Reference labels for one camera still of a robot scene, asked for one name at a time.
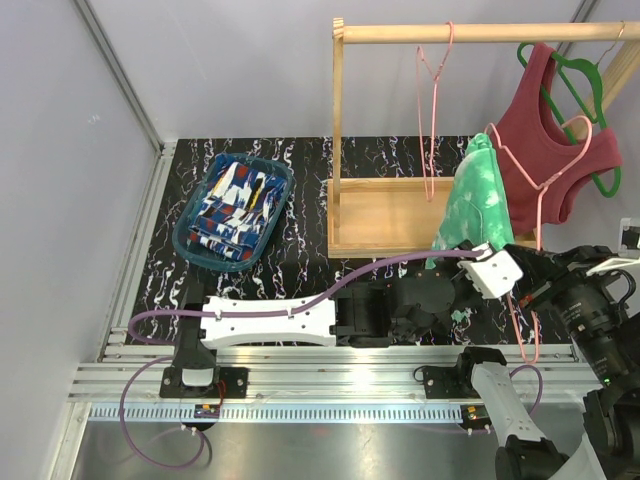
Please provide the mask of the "green white trousers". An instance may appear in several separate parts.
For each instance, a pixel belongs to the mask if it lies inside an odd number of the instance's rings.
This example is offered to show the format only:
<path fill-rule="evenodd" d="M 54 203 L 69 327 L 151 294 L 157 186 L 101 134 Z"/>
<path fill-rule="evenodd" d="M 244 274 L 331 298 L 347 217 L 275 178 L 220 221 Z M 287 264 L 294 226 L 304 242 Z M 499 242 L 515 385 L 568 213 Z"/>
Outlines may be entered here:
<path fill-rule="evenodd" d="M 433 250 L 452 250 L 467 242 L 500 251 L 515 241 L 505 188 L 490 137 L 476 134 L 454 175 Z"/>

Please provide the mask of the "blue patterned trousers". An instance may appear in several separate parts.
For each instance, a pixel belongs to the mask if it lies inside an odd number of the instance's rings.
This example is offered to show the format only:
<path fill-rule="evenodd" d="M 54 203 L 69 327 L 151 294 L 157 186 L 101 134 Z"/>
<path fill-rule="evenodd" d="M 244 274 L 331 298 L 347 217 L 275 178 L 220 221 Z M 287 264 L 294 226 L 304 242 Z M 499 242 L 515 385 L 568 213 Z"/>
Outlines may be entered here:
<path fill-rule="evenodd" d="M 216 259 L 243 262 L 258 252 L 290 186 L 265 162 L 219 154 L 187 217 L 188 242 Z"/>

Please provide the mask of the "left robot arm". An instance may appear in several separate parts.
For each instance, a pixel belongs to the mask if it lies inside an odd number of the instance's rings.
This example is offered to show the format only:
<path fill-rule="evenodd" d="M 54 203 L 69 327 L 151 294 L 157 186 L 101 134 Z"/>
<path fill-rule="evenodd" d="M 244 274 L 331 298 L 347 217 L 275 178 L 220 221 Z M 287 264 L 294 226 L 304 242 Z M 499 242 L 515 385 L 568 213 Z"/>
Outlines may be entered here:
<path fill-rule="evenodd" d="M 181 318 L 174 357 L 163 371 L 163 398 L 245 397 L 249 370 L 223 367 L 223 347 L 290 342 L 334 347 L 387 348 L 447 334 L 452 315 L 481 302 L 455 258 L 438 259 L 414 275 L 352 281 L 328 297 L 230 300 L 211 297 Z"/>

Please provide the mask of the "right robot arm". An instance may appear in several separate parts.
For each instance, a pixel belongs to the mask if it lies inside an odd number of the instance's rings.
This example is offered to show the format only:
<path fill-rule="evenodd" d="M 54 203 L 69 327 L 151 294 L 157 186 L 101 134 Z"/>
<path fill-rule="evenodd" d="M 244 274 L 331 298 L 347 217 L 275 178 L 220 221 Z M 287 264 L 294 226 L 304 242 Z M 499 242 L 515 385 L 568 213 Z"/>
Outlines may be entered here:
<path fill-rule="evenodd" d="M 601 386 L 584 397 L 585 433 L 566 455 L 532 421 L 501 351 L 466 348 L 453 380 L 460 393 L 484 403 L 498 439 L 497 478 L 638 478 L 639 317 L 626 310 L 636 291 L 633 276 L 603 246 L 551 253 L 507 245 L 503 251 L 522 272 L 521 308 L 556 315 Z"/>

